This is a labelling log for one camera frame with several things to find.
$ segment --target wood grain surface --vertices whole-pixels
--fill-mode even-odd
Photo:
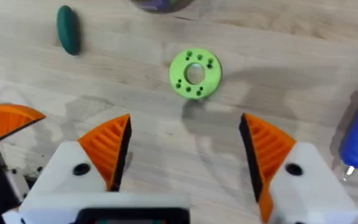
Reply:
[[[78,57],[57,39],[63,4],[80,15]],[[223,65],[206,101],[169,84],[170,62],[188,47]],[[358,0],[195,0],[173,14],[129,0],[0,0],[0,102],[47,115],[0,144],[12,167],[34,174],[62,141],[130,113],[122,191],[187,193],[193,223],[260,223],[241,114],[312,142],[340,177],[358,108]],[[358,171],[344,185],[358,206]]]

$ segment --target white plastic housing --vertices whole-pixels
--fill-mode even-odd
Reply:
[[[302,175],[286,166],[297,164]],[[358,209],[317,148],[298,142],[274,175],[269,192],[273,200],[270,224],[351,224]]]

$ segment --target green washer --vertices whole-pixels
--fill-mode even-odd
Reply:
[[[203,66],[205,78],[194,85],[186,78],[187,69],[194,63]],[[222,66],[218,58],[205,49],[188,49],[180,52],[169,68],[172,88],[181,96],[198,100],[212,94],[222,79]]]

